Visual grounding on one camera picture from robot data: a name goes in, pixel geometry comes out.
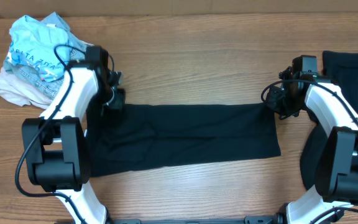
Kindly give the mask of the black t-shirt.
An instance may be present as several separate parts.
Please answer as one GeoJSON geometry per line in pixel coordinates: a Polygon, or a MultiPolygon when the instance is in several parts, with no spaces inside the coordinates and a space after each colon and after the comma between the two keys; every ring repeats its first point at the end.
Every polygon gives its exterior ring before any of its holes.
{"type": "Polygon", "coordinates": [[[281,155],[264,104],[130,105],[86,110],[91,175],[281,155]]]}

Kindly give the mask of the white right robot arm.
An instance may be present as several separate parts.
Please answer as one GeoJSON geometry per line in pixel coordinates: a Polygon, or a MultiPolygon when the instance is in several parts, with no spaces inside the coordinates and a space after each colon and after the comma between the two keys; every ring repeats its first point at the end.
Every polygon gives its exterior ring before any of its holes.
{"type": "Polygon", "coordinates": [[[314,185],[277,214],[245,218],[245,223],[333,223],[346,211],[358,213],[358,114],[339,84],[319,74],[315,56],[294,58],[278,77],[263,90],[264,104],[280,119],[311,111],[328,140],[314,185]]]}

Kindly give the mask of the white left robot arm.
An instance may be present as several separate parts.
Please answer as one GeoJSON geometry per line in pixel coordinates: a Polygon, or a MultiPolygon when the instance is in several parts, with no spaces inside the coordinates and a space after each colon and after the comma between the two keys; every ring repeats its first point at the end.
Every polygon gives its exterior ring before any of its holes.
{"type": "Polygon", "coordinates": [[[90,184],[90,158],[81,121],[95,100],[102,111],[121,111],[126,93],[107,50],[88,47],[83,60],[63,62],[64,81],[50,106],[22,124],[24,152],[15,185],[27,197],[56,197],[74,223],[112,223],[90,184]]]}

